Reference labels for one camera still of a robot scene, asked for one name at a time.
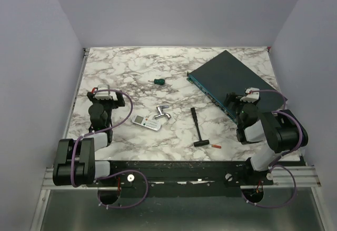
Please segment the white remote control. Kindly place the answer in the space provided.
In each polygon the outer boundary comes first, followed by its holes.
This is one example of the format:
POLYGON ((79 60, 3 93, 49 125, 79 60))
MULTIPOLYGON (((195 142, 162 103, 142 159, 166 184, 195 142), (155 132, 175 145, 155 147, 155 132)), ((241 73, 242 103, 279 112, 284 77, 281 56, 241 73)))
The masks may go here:
POLYGON ((131 118, 131 121, 133 124, 145 127, 147 129, 153 130, 153 131, 159 131, 161 129, 161 123, 154 120, 149 119, 147 117, 135 115, 131 118))

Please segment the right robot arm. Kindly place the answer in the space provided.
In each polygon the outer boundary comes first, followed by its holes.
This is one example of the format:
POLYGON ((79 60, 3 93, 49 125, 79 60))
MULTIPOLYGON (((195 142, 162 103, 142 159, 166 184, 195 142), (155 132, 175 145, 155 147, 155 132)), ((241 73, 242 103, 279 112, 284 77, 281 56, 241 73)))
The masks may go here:
POLYGON ((255 155, 249 157, 240 175, 250 185, 261 179, 283 156, 297 151, 308 144, 308 134, 290 110, 286 109, 286 98, 282 96, 283 107, 279 111, 261 112, 257 107, 260 93, 277 93, 275 90, 250 88, 245 95, 229 93, 224 106, 234 109, 236 114, 236 136, 243 144, 266 140, 255 155))

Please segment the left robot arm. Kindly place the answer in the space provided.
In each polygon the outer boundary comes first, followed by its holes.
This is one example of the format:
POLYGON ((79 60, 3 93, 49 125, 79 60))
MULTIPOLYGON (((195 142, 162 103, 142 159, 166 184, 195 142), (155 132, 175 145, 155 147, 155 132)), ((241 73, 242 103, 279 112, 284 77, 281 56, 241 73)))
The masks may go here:
POLYGON ((117 174, 110 169, 110 163, 95 160, 95 152, 112 142, 112 110, 125 106, 123 95, 116 93, 116 97, 114 100, 109 85, 98 85, 87 93, 92 102, 88 109, 88 133, 80 140, 59 141, 53 168, 54 185, 78 187, 92 184, 96 179, 105 186, 116 182, 117 174))

